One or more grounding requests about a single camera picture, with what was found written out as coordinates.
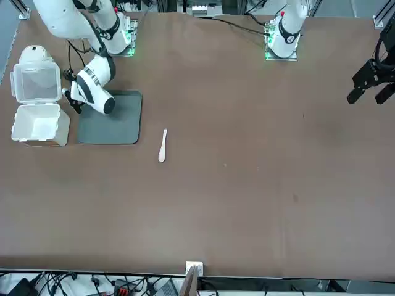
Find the clear plastic lid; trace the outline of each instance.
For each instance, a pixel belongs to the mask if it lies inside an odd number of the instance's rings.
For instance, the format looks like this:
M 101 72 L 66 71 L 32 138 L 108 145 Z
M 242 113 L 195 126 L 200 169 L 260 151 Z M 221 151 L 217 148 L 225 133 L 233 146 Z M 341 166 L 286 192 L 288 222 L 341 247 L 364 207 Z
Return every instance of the clear plastic lid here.
M 17 64 L 11 72 L 11 88 L 22 104 L 56 102 L 62 97 L 60 69 L 50 60 Z

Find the metal frame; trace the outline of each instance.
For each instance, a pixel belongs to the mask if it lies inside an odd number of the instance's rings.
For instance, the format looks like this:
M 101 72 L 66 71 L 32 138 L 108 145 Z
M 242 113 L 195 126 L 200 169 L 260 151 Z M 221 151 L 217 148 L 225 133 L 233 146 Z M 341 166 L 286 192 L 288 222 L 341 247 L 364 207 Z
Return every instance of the metal frame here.
M 28 20 L 30 18 L 31 10 L 22 0 L 10 0 L 10 2 L 19 11 L 20 20 Z
M 373 23 L 376 29 L 384 28 L 385 18 L 391 15 L 395 10 L 395 0 L 388 0 L 373 16 Z
M 326 292 L 347 293 L 349 284 L 350 284 L 350 281 L 348 281 L 347 287 L 344 289 L 341 285 L 339 285 L 338 282 L 336 282 L 334 279 L 331 279 L 331 280 L 329 280 L 325 291 Z
M 317 0 L 317 1 L 315 2 L 313 8 L 311 8 L 311 10 L 310 10 L 309 17 L 315 16 L 315 14 L 316 14 L 317 11 L 318 11 L 318 8 L 320 8 L 320 6 L 321 6 L 321 3 L 322 3 L 322 0 Z
M 198 288 L 198 276 L 199 268 L 197 266 L 191 267 L 186 274 L 178 296 L 196 296 L 196 291 Z

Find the metal clamp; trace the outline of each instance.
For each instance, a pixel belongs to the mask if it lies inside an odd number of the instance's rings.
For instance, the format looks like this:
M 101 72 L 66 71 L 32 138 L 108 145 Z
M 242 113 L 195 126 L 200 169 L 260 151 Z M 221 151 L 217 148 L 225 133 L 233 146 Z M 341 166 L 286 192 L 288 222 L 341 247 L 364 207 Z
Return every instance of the metal clamp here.
M 20 20 L 28 20 L 30 18 L 31 10 L 22 0 L 10 0 L 10 2 L 19 11 Z

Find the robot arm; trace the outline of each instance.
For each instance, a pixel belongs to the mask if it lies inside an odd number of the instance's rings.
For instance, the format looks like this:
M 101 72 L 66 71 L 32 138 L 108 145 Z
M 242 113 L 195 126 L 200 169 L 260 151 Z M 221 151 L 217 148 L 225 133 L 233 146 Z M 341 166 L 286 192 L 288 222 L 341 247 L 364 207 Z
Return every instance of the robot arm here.
M 125 37 L 125 17 L 116 14 L 110 0 L 80 0 L 93 14 L 98 29 L 74 5 L 72 0 L 33 0 L 43 22 L 56 37 L 87 39 L 94 59 L 72 81 L 66 98 L 86 103 L 103 114 L 114 109 L 114 98 L 103 89 L 115 76 L 115 64 L 109 54 L 122 52 L 129 44 Z
M 395 93 L 395 13 L 381 31 L 377 41 L 375 56 L 352 77 L 354 89 L 347 96 L 349 104 L 354 104 L 365 91 L 382 83 L 388 83 L 377 95 L 377 104 L 383 104 Z M 385 60 L 380 60 L 380 47 L 384 44 L 388 52 Z
M 273 21 L 275 32 L 268 45 L 276 56 L 287 58 L 295 51 L 308 12 L 306 0 L 287 0 L 284 13 Z

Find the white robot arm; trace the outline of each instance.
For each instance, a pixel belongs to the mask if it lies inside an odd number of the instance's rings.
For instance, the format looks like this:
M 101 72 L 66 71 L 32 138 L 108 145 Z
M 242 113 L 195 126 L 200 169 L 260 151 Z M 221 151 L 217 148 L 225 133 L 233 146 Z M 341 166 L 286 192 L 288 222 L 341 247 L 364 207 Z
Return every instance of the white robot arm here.
M 284 13 L 273 22 L 276 30 L 268 45 L 276 56 L 287 58 L 295 51 L 308 12 L 306 0 L 287 0 Z
M 125 16 L 116 14 L 110 0 L 79 0 L 92 13 L 98 29 L 74 5 L 73 0 L 33 0 L 48 30 L 64 39 L 87 39 L 94 59 L 77 74 L 64 95 L 84 102 L 98 112 L 109 114 L 114 98 L 105 89 L 115 76 L 115 64 L 109 54 L 122 52 L 129 44 L 125 34 Z

